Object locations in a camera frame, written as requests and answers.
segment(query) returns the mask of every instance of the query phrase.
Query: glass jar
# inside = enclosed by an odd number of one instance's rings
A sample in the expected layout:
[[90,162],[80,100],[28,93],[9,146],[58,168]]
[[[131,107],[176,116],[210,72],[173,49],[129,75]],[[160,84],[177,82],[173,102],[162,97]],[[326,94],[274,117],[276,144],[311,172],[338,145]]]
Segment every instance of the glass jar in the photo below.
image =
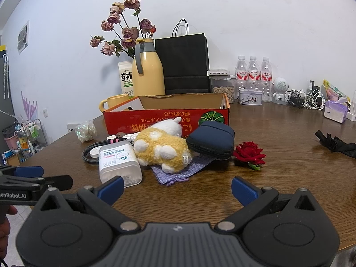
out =
[[229,103],[234,103],[237,97],[235,75],[210,76],[210,85],[212,93],[225,93]]

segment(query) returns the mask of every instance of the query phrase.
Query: yellow thermos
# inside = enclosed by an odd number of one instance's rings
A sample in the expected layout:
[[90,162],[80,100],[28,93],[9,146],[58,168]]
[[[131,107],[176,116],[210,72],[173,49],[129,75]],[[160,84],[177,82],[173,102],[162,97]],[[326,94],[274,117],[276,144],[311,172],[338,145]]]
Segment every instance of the yellow thermos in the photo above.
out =
[[132,63],[133,94],[165,95],[163,67],[153,39],[138,39]]

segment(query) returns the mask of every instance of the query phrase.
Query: white speaker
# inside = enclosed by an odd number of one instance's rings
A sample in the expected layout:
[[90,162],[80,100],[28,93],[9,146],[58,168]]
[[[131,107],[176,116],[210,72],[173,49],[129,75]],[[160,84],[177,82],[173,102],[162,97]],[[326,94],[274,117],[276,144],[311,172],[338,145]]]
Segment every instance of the white speaker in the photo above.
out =
[[272,102],[277,104],[288,104],[287,96],[285,95],[288,88],[289,84],[287,80],[282,77],[277,77],[273,81],[273,89],[275,90],[275,93],[273,93]]

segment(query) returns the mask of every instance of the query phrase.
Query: light gray floor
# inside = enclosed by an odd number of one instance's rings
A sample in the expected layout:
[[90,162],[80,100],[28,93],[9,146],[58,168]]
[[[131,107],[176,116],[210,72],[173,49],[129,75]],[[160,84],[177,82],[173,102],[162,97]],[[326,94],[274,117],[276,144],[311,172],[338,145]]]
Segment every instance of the light gray floor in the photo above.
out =
[[16,215],[7,215],[11,226],[11,232],[8,237],[8,254],[5,257],[5,262],[9,265],[23,266],[20,256],[15,247],[15,239],[22,224],[31,212],[29,206],[15,206],[18,213]]

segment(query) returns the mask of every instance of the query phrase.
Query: green pumpkin print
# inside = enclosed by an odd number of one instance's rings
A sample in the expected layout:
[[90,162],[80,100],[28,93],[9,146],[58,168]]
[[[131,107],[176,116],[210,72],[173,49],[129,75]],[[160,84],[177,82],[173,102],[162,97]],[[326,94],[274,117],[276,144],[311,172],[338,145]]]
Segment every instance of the green pumpkin print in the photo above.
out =
[[198,125],[201,125],[204,121],[217,121],[217,122],[222,122],[225,123],[225,118],[224,116],[216,111],[208,111],[202,115],[202,117],[198,121]]

